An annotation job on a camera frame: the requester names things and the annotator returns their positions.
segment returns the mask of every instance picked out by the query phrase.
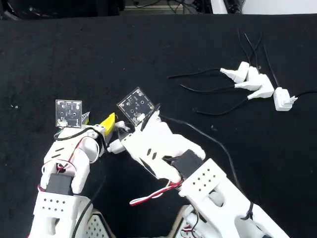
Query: white wire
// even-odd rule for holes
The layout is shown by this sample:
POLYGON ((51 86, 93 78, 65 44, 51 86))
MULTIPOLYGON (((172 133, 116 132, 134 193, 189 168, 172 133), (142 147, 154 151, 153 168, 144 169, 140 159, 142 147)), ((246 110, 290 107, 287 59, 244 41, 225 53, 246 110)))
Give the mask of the white wire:
MULTIPOLYGON (((172 186, 165 186, 165 187, 161 188, 160 190, 157 190, 157 191, 151 193, 149 196, 133 199, 133 200, 131 200, 131 201, 129 202, 129 204, 132 205, 132 204, 135 203, 135 202, 139 202, 139 201, 141 201, 141 200, 147 199, 148 197, 151 197, 151 196, 153 196, 153 194, 155 194, 155 193, 157 193, 157 192, 160 192, 160 191, 162 191, 161 194, 163 194, 164 189, 166 189, 167 187, 172 187, 172 186)), ((161 196, 161 194, 158 194, 157 196, 152 197, 152 198, 157 198, 157 197, 161 196)))
POLYGON ((157 196, 155 196, 155 197, 152 197, 152 199, 153 199, 153 198, 161 197, 162 195, 163 195, 163 193, 161 193, 161 194, 159 194, 159 195, 157 195, 157 196))

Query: black fabric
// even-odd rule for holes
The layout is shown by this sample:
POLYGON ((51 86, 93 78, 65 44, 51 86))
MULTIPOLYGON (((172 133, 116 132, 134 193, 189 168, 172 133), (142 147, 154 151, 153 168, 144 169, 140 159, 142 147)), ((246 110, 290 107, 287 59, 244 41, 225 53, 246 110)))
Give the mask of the black fabric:
MULTIPOLYGON (((272 67, 292 95, 317 88, 317 15, 143 16, 0 22, 0 237, 26 237, 43 158, 53 143, 55 99, 83 100, 91 123, 115 111, 140 86, 162 114, 186 120, 220 140, 230 151, 247 197, 291 237, 315 237, 317 212, 316 95, 276 112, 273 99, 252 100, 222 117, 193 108, 224 111, 250 92, 198 95, 178 86, 206 89, 230 84, 223 77, 167 79, 209 67, 235 68, 246 60, 237 28, 253 42, 263 32, 272 67)), ((267 73, 262 47, 261 72, 267 73)), ((183 125, 170 123, 201 145, 228 177, 229 162, 218 145, 183 125)), ((185 199, 169 191, 130 207, 131 199, 165 185, 127 153, 105 155, 84 188, 118 237, 166 235, 185 199)))

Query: white bracket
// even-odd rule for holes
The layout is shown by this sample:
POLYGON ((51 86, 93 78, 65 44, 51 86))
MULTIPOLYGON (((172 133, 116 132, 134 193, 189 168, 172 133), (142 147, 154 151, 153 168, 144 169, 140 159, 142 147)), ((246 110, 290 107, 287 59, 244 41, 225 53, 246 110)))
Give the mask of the white bracket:
POLYGON ((195 201, 202 200, 224 178, 225 172, 212 159, 208 159, 182 183, 179 195, 190 196, 195 201))

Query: red and white wire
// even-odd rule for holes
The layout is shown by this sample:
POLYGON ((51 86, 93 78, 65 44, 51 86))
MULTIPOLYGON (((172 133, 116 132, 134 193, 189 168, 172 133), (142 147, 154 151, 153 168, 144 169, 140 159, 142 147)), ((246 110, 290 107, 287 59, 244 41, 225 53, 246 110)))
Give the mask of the red and white wire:
POLYGON ((63 166, 63 168, 65 168, 67 165, 71 165, 71 166, 74 168, 74 170, 75 170, 75 171, 77 171, 76 166, 75 166, 72 162, 69 162, 69 161, 67 161, 67 160, 57 160, 57 159, 52 159, 52 160, 49 160, 49 161, 47 161, 47 162, 45 162, 45 163, 43 164, 43 166, 42 166, 42 174, 44 174, 44 168, 45 168, 45 165, 47 165, 47 164, 48 164, 48 163, 50 163, 50 162, 55 162, 55 163, 58 163, 58 162, 60 162, 60 163, 66 163, 66 165, 65 165, 65 166, 63 166))
POLYGON ((131 200, 129 202, 129 204, 130 204, 130 206, 135 206, 135 205, 139 205, 143 202, 146 202, 152 198, 157 198, 157 197, 161 196, 164 192, 171 190, 173 188, 179 187, 181 185, 181 183, 182 183, 182 181, 180 181, 178 183, 171 182, 171 183, 169 183, 168 186, 161 188, 160 190, 150 194, 149 196, 140 197, 140 198, 136 198, 136 199, 131 200))
POLYGON ((100 150, 99 144, 97 143, 97 141, 96 141, 94 138, 92 138, 92 137, 90 137, 90 136, 84 136, 83 138, 81 138, 81 139, 78 141, 77 145, 75 146, 75 149, 73 150, 73 152, 71 153, 71 155, 70 155, 70 157, 69 157, 69 159, 68 159, 69 162, 70 162, 71 159, 73 158, 75 150, 79 147, 79 145, 81 144, 81 142, 83 142, 83 140, 86 139, 86 138, 92 139, 92 140, 95 142, 96 147, 97 147, 97 155, 96 155, 96 157, 95 157, 95 159, 94 159, 93 161, 89 162, 89 164, 93 164, 94 162, 97 161, 97 159, 98 159, 98 157, 99 157, 99 150, 100 150))

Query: white plastic part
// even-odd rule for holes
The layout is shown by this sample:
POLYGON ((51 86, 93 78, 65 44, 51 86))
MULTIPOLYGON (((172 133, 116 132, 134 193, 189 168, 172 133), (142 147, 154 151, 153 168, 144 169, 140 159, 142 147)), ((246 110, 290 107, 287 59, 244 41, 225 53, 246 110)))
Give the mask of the white plastic part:
POLYGON ((190 194, 193 200, 199 201, 224 178, 225 172, 212 159, 208 159, 182 183, 179 195, 184 197, 190 194))
MULTIPOLYGON (((58 136, 59 138, 68 137, 81 132, 87 127, 94 128, 102 135, 105 134, 105 128, 101 125, 82 125, 82 128, 64 128, 58 136)), ((81 193, 89 174, 89 162, 92 159, 95 159, 98 154, 99 156, 101 156, 104 153, 104 148, 102 147, 101 152, 99 153, 98 147, 92 141, 94 138, 97 137, 98 135, 96 132, 94 132, 93 130, 88 130, 85 133, 74 138, 63 141, 55 141, 44 157, 45 171, 41 177, 41 187, 43 189, 46 189, 51 174, 56 173, 56 163, 60 163, 63 166, 66 166, 67 162, 64 161, 68 161, 70 157, 72 157, 70 162, 74 165, 74 167, 67 165, 65 167, 66 171, 64 173, 66 175, 74 176, 74 179, 72 181, 73 193, 81 193), (91 139, 83 139, 78 148, 75 149, 78 142, 85 136, 91 137, 91 139)))
POLYGON ((121 143, 134 160, 158 179, 168 179, 172 182, 181 180, 177 169, 163 160, 165 156, 181 156, 187 150, 192 150, 201 159, 206 156, 199 145, 182 135, 173 134, 168 125, 160 120, 159 111, 149 118, 143 131, 140 130, 141 126, 142 123, 121 143))
POLYGON ((250 65, 247 62, 241 62, 237 70, 221 68, 220 72, 227 75, 235 83, 242 83, 244 80, 246 80, 249 71, 249 66, 250 65))
POLYGON ((92 215, 87 223, 85 238, 110 238, 108 235, 100 217, 98 215, 92 215))
POLYGON ((127 127, 126 125, 125 125, 125 122, 124 121, 118 121, 118 122, 116 122, 115 124, 114 124, 114 127, 116 128, 116 129, 118 129, 118 128, 122 128, 122 129, 124 129, 125 131, 129 131, 130 130, 130 128, 129 127, 127 127))
POLYGON ((228 14, 223 0, 211 0, 211 7, 213 14, 228 14))
MULTIPOLYGON (((89 201, 88 198, 82 196, 39 192, 28 237, 71 238, 76 221, 89 201)), ((85 213, 78 227, 76 238, 83 237, 92 208, 91 205, 85 213)))
POLYGON ((35 216, 75 219, 78 204, 78 197, 39 191, 33 214, 35 216))
POLYGON ((297 100, 295 96, 290 97, 287 89, 281 87, 276 88, 273 94, 275 109, 277 111, 289 111, 297 100))
POLYGON ((273 95, 274 88, 268 76, 260 73, 259 77, 262 85, 257 91, 248 96, 249 100, 253 98, 269 98, 273 95))
POLYGON ((114 153, 118 154, 121 153, 122 151, 125 151, 124 146, 120 142, 119 139, 114 140, 113 142, 110 143, 109 147, 107 148, 109 153, 114 153))
MULTIPOLYGON (((240 222, 250 207, 250 201, 233 185, 228 178, 223 178, 214 188, 214 191, 223 197, 223 205, 215 204, 213 199, 206 195, 203 199, 197 195, 199 191, 192 189, 187 193, 193 207, 205 218, 218 235, 204 236, 205 238, 241 238, 240 234, 246 237, 257 237, 258 229, 261 234, 270 237, 288 238, 289 236, 265 213, 258 205, 253 206, 253 221, 240 222)), ((185 211, 183 217, 186 219, 190 211, 185 211)))
POLYGON ((247 80, 242 83, 236 83, 235 88, 244 88, 250 91, 256 91, 262 86, 261 77, 257 68, 250 66, 247 80))
POLYGON ((74 152, 73 163, 77 168, 71 188, 73 193, 79 194, 84 188, 86 179, 90 172, 89 158, 84 151, 76 149, 74 152))

